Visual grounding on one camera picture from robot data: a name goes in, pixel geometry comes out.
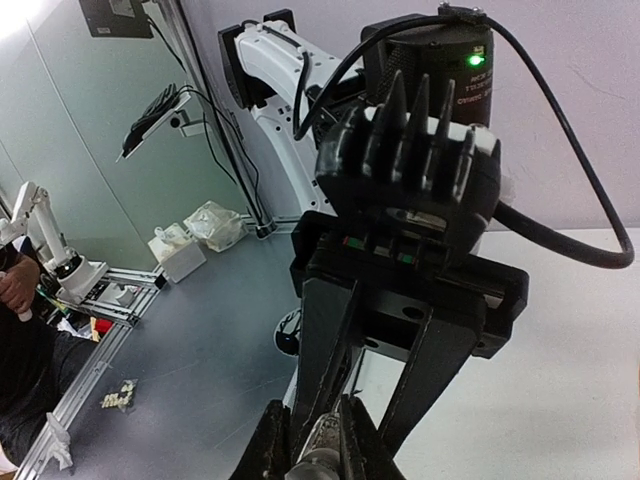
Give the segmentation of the white nail polish cap brush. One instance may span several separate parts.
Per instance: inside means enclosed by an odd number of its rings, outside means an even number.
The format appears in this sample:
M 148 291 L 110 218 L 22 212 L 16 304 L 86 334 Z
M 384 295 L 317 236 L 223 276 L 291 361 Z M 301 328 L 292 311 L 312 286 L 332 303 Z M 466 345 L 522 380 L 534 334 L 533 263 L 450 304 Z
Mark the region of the white nail polish cap brush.
M 301 461 L 293 466 L 284 476 L 285 480 L 339 480 L 336 469 L 317 459 Z

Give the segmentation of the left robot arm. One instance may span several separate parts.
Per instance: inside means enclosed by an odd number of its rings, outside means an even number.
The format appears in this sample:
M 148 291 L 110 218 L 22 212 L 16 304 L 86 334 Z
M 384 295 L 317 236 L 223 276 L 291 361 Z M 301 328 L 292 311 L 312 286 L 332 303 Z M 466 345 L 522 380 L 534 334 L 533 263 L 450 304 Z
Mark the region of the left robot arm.
M 365 27 L 336 59 L 284 9 L 219 34 L 228 86 L 302 211 L 290 272 L 294 442 L 331 409 L 362 348 L 405 367 L 379 431 L 399 450 L 472 356 L 510 339 L 528 275 L 474 254 L 499 204 L 490 27 L 440 7 Z

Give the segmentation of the clear nail polish bottle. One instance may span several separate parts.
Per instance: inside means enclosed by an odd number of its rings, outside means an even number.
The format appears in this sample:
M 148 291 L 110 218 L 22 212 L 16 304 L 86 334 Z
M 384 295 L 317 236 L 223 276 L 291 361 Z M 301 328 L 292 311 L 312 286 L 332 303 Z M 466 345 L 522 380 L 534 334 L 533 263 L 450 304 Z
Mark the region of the clear nail polish bottle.
M 298 462 L 317 459 L 332 465 L 340 475 L 341 418 L 337 412 L 322 414 L 304 444 Z

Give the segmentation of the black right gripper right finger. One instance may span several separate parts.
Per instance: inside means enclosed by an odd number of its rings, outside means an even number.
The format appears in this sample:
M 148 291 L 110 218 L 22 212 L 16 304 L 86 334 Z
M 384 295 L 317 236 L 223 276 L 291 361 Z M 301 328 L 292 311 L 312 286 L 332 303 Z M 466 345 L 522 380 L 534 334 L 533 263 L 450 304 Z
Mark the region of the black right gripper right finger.
M 404 480 L 362 400 L 339 402 L 340 475 L 347 480 Z

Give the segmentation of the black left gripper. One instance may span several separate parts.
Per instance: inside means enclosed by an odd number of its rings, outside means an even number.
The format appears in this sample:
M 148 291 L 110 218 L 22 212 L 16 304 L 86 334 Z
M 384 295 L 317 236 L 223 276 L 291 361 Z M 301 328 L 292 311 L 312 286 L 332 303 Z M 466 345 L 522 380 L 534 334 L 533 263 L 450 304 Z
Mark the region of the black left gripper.
M 439 279 L 493 296 L 475 354 L 509 340 L 526 303 L 527 276 L 474 256 L 500 203 L 501 143 L 490 130 L 494 36 L 463 14 L 406 15 L 366 26 L 361 42 L 312 103 L 297 135 L 340 106 L 317 144 L 315 177 L 339 218 L 416 246 Z M 343 391 L 350 365 L 354 283 L 309 278 L 292 443 L 302 445 Z

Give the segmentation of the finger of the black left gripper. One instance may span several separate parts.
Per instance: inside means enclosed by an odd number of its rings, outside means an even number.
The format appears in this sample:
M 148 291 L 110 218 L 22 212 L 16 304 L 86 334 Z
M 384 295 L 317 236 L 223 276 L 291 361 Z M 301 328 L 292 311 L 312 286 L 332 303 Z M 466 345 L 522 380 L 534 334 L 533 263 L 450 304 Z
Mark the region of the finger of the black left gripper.
M 385 316 L 378 338 L 411 345 L 379 427 L 386 447 L 398 450 L 471 356 L 487 306 L 379 304 L 377 310 Z

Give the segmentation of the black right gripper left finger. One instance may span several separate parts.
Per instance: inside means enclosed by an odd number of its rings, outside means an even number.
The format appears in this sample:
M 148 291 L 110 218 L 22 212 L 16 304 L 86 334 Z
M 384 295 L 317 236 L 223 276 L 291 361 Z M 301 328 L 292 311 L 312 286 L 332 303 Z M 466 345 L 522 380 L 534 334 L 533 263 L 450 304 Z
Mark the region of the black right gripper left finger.
M 281 400 L 268 403 L 239 461 L 239 478 L 284 479 L 292 466 L 291 410 Z

